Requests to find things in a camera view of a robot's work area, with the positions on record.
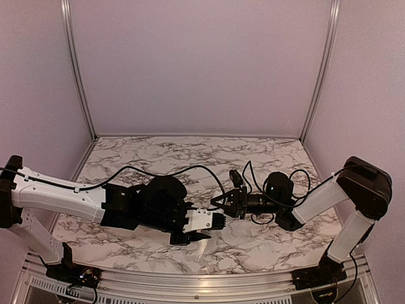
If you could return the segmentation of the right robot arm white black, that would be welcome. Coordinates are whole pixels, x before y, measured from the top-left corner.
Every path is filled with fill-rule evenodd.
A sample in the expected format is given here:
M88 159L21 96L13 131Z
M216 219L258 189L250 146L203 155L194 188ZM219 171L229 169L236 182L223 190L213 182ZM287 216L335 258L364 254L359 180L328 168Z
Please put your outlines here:
M282 172L268 175L257 193L252 185L243 185L243 176L230 171L234 188L211 199L211 205L225 215L243 219L246 214L272 214L285 231L296 231L321 213L341 202L351 201L354 213L333 239L314 269L313 277L326 284L338 273L338 267L369 235L375 223L388 211L392 199L390 175L368 162L352 156L344 166L304 196L294 196L292 177Z

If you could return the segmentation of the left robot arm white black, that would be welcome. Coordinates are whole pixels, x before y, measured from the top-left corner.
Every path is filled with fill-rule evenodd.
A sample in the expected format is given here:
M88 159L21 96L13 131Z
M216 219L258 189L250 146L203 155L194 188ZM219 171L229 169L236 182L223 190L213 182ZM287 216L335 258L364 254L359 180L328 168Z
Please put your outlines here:
M186 202L185 186L173 176L155 176L130 187L109 182L86 186L38 174L12 156L1 169L1 228L23 239L65 281L80 276L68 245L55 239L34 218L33 209L86 219L101 226L135 230L149 227L171 235L171 244L209 238L206 230L222 229L223 215Z

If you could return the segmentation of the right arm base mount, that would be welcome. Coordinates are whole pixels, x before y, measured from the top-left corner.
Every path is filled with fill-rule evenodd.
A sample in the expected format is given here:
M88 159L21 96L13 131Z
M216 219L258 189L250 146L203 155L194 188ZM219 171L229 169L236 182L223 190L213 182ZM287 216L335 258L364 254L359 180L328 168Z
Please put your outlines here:
M294 270L292 272L292 282L296 290L335 284L345 279L347 279L347 274L344 266L341 264L339 264L337 268L318 265Z

